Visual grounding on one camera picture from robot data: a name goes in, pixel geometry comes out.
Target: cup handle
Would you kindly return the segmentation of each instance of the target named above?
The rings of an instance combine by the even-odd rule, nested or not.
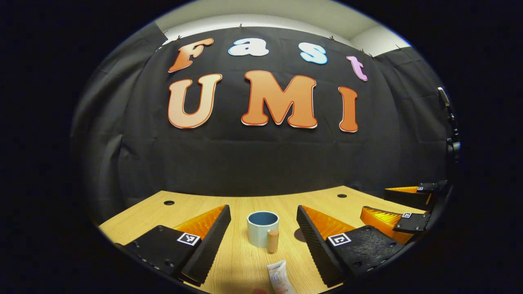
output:
[[[267,250],[269,253],[274,253],[278,250],[278,239],[280,237],[280,231],[268,230],[267,231]]]

